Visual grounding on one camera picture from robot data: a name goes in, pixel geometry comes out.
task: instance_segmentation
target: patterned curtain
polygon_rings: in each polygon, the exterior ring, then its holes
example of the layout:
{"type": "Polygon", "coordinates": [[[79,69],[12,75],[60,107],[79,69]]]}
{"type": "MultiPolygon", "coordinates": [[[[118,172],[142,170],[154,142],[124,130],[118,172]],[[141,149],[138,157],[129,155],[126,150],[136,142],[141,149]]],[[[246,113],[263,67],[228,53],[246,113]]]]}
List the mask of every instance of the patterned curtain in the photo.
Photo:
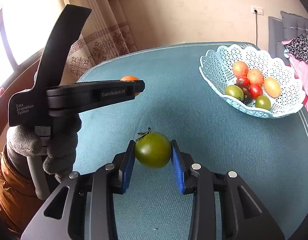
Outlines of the patterned curtain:
{"type": "Polygon", "coordinates": [[[134,39],[118,0],[57,0],[92,9],[80,38],[68,54],[65,68],[78,79],[100,62],[137,51],[134,39]]]}

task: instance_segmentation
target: gray sofa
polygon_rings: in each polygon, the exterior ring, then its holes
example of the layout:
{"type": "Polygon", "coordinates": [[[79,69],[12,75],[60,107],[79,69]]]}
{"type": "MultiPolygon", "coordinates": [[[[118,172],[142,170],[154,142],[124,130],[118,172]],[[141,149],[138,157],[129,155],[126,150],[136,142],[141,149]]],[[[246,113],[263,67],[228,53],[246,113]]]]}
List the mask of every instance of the gray sofa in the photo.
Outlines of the gray sofa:
{"type": "Polygon", "coordinates": [[[308,33],[308,19],[281,11],[282,19],[268,17],[268,52],[272,58],[279,57],[287,65],[282,41],[289,41],[302,33],[308,33]]]}

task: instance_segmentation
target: hand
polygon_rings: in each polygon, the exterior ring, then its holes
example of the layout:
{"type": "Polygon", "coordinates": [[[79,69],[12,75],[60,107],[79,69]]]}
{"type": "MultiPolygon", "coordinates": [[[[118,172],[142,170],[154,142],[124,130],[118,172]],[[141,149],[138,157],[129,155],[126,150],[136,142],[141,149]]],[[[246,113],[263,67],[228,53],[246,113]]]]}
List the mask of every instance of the hand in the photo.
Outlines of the hand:
{"type": "MultiPolygon", "coordinates": [[[[55,174],[61,182],[73,170],[78,143],[77,132],[81,128],[78,115],[54,118],[53,136],[47,146],[47,157],[43,169],[55,174]]],[[[10,127],[7,135],[7,154],[9,163],[24,177],[31,178],[27,156],[35,156],[42,150],[40,137],[24,125],[10,127]]]]}

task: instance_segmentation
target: tangerine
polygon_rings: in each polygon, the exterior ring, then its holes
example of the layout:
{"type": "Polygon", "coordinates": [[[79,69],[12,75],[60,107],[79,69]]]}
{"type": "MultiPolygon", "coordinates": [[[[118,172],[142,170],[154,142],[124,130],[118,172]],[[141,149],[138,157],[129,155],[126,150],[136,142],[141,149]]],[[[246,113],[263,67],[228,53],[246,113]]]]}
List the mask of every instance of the tangerine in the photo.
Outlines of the tangerine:
{"type": "Polygon", "coordinates": [[[236,77],[246,76],[248,73],[248,66],[242,61],[237,61],[233,65],[233,74],[236,77]]]}
{"type": "Polygon", "coordinates": [[[249,79],[250,84],[258,84],[261,86],[264,82],[264,76],[261,73],[261,71],[257,68],[252,68],[247,73],[247,78],[249,79]]]}
{"type": "Polygon", "coordinates": [[[134,80],[140,80],[140,79],[134,76],[125,76],[121,78],[121,81],[134,81],[134,80]]]}

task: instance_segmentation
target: power cord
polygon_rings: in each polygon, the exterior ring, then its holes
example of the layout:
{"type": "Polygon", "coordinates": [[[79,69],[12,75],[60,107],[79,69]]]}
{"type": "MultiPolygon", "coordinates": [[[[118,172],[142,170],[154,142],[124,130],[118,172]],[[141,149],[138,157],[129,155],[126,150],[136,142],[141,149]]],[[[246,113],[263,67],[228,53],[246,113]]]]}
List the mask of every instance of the power cord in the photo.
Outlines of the power cord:
{"type": "Polygon", "coordinates": [[[256,46],[257,46],[257,10],[254,10],[255,12],[255,21],[256,21],[256,46]]]}

